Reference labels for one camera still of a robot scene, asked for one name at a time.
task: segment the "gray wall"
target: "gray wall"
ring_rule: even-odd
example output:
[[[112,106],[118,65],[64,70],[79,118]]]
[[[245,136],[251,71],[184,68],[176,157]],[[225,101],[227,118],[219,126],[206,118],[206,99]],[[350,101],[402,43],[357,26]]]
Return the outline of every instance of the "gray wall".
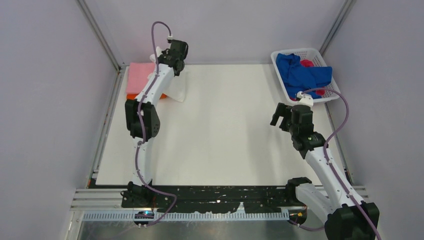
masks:
[[[381,211],[387,239],[424,233],[424,1],[357,1],[325,61],[350,103],[348,166]],[[332,101],[336,124],[345,114]]]
[[[0,36],[0,239],[57,240],[114,69],[73,0],[2,0]]]
[[[150,62],[151,26],[186,41],[188,63],[270,63],[282,49],[319,49],[343,0],[87,0],[118,59]],[[165,48],[168,32],[155,28]]]

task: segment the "blue cloth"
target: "blue cloth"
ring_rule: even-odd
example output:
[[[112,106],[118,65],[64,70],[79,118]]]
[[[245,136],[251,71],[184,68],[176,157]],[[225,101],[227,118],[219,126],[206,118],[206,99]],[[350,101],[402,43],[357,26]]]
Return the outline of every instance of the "blue cloth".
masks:
[[[279,53],[275,60],[282,82],[290,97],[296,98],[299,91],[322,88],[331,83],[333,68],[330,66],[304,67],[301,57]],[[314,99],[321,98],[315,92],[309,92]]]

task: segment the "folded pink towel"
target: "folded pink towel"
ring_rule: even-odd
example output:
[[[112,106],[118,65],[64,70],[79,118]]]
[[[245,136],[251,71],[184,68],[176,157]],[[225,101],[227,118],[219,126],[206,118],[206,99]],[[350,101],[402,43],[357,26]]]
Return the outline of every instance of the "folded pink towel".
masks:
[[[139,94],[143,91],[149,79],[149,74],[155,70],[155,63],[136,63],[131,62],[128,70],[128,84],[126,85],[126,94]]]

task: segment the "white table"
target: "white table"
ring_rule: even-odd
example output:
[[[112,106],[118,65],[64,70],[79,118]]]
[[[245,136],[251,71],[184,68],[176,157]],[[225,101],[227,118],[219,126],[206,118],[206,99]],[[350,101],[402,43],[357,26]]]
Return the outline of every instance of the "white table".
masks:
[[[272,65],[187,65],[183,103],[161,99],[161,122],[152,150],[155,185],[285,185],[308,177],[321,185],[288,132],[270,122],[284,95]],[[134,168],[134,148],[124,103],[128,67],[122,80],[96,180],[126,185]],[[331,125],[324,104],[312,108],[315,130],[325,138]],[[333,157],[343,171],[334,140]]]

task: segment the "white laundry basket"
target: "white laundry basket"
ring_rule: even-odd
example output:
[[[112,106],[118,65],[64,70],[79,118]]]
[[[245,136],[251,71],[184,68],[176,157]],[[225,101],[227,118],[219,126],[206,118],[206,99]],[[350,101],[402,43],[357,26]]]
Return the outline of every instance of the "white laundry basket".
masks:
[[[277,73],[279,83],[281,84],[282,90],[284,92],[285,97],[287,98],[287,101],[291,104],[296,104],[296,101],[293,101],[290,99],[289,94],[287,93],[286,87],[284,86],[283,79],[281,78],[280,72],[278,71],[276,59],[278,54],[284,54],[284,55],[290,55],[295,54],[300,57],[300,60],[307,59],[311,62],[313,62],[313,65],[315,67],[326,67],[327,64],[324,61],[323,57],[321,56],[320,52],[316,50],[315,48],[297,48],[297,49],[286,49],[281,51],[275,51],[271,53],[271,59],[272,63],[274,64],[275,71]],[[339,87],[337,87],[336,81],[334,81],[334,78],[331,77],[331,83],[324,88],[332,89],[340,93]],[[330,100],[338,99],[339,96],[333,92],[325,91],[325,94],[322,96],[322,98],[314,99],[313,103],[325,103]]]

